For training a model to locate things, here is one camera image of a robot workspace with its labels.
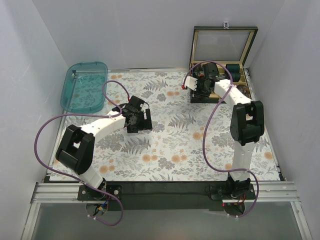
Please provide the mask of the dark green rolled tie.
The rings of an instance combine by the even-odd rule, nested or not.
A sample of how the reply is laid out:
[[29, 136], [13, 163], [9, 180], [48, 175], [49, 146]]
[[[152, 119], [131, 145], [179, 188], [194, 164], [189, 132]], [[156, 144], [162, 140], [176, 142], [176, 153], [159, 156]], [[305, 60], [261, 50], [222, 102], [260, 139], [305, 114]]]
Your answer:
[[240, 65], [235, 63], [229, 63], [225, 65], [226, 69], [230, 73], [239, 73], [240, 72]]
[[240, 72], [232, 72], [231, 76], [232, 76], [232, 81], [233, 82], [239, 82], [240, 79], [241, 79], [241, 73]]

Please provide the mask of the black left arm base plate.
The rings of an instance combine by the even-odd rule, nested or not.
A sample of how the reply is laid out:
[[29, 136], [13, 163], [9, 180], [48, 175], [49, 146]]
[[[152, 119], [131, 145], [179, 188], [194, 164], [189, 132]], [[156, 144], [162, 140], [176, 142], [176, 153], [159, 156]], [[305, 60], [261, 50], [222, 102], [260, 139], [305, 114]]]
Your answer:
[[[122, 186], [119, 184], [107, 184], [100, 188], [101, 191], [107, 192], [116, 196], [119, 200], [122, 195]], [[108, 195], [91, 189], [85, 185], [81, 185], [78, 189], [77, 200], [78, 201], [102, 201], [107, 200]]]

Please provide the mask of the brown patterned rolled tie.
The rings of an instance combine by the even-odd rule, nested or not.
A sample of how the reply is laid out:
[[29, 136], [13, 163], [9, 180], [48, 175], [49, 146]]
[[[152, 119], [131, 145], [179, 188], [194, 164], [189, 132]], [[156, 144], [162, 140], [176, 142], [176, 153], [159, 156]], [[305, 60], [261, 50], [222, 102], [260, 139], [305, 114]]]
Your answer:
[[243, 94], [245, 95], [247, 98], [251, 98], [251, 95], [250, 95], [250, 89], [244, 85], [244, 84], [239, 84], [237, 86], [237, 89]]

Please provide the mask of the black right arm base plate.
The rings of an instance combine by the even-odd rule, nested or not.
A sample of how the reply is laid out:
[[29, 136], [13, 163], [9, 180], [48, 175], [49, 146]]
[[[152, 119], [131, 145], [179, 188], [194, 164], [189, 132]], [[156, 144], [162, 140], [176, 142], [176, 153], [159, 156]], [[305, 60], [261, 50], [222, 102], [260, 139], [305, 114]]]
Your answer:
[[225, 182], [210, 183], [204, 188], [204, 192], [212, 200], [239, 200], [245, 198], [246, 200], [254, 200], [256, 198], [256, 192], [253, 185], [250, 184], [248, 190], [234, 190], [227, 188]]

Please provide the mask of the floral patterned table mat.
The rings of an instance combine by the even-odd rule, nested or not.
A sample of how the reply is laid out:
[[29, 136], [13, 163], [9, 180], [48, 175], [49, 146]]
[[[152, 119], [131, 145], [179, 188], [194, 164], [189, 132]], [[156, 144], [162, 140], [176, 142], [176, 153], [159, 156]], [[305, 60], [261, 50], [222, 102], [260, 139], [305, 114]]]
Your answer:
[[92, 166], [107, 181], [223, 181], [232, 167], [232, 110], [191, 103], [183, 71], [112, 72], [101, 113], [127, 96], [150, 106], [152, 130], [120, 129], [95, 144]]

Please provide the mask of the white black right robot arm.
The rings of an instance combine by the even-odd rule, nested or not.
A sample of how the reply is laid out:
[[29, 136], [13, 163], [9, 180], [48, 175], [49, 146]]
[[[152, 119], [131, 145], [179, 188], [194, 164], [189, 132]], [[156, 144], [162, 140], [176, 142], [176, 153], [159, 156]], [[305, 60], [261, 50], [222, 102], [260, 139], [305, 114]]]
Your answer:
[[250, 171], [253, 150], [265, 132], [264, 105], [245, 96], [234, 84], [231, 72], [220, 77], [214, 61], [203, 61], [203, 76], [197, 80], [196, 88], [200, 91], [214, 92], [232, 109], [230, 134], [234, 140], [232, 168], [227, 170], [227, 180], [219, 186], [210, 187], [216, 199], [229, 196], [232, 199], [243, 197], [252, 192]]

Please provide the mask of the dark green tie box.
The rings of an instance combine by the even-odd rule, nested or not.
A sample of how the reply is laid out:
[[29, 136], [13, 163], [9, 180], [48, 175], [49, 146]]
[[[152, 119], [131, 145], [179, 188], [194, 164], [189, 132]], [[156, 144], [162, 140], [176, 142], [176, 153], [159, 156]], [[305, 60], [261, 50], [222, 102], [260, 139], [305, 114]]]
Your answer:
[[[204, 61], [210, 60], [218, 62], [226, 67], [226, 64], [239, 64], [241, 79], [233, 82], [238, 85], [248, 86], [244, 65], [249, 55], [250, 49], [258, 33], [256, 26], [195, 26], [190, 53], [189, 67], [193, 68], [190, 76], [198, 79], [201, 76], [207, 78], [225, 79], [229, 78], [223, 67]], [[208, 98], [195, 96], [195, 91], [189, 90], [191, 103], [216, 104], [219, 96], [213, 91]]]

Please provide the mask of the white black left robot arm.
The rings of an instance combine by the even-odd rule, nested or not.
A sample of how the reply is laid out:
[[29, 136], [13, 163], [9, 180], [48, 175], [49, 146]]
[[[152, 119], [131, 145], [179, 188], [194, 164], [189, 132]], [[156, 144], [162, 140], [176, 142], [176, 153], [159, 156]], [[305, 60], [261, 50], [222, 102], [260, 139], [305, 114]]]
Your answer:
[[106, 181], [92, 166], [95, 143], [111, 133], [126, 129], [127, 133], [152, 130], [151, 111], [143, 110], [147, 102], [132, 96], [127, 103], [114, 107], [107, 115], [82, 126], [69, 125], [55, 154], [56, 160], [72, 170], [82, 183], [88, 184], [95, 200], [106, 196]]

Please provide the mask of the aluminium frame rail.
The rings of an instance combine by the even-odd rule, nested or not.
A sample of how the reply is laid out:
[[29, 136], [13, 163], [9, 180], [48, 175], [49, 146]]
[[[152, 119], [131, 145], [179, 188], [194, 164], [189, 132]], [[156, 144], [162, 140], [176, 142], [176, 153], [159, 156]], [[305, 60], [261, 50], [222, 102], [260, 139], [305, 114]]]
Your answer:
[[38, 183], [22, 233], [24, 240], [310, 240], [295, 185], [253, 184], [254, 200], [212, 200], [214, 182], [110, 182], [116, 198], [77, 200], [80, 183]]

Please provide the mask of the teal transparent plastic tray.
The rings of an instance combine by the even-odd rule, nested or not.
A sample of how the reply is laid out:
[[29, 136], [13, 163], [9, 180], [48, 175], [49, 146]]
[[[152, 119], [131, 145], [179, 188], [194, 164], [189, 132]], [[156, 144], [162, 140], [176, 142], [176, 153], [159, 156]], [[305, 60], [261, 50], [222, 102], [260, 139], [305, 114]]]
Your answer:
[[64, 111], [76, 114], [94, 114], [105, 104], [108, 67], [100, 61], [80, 62], [66, 72], [60, 105]]

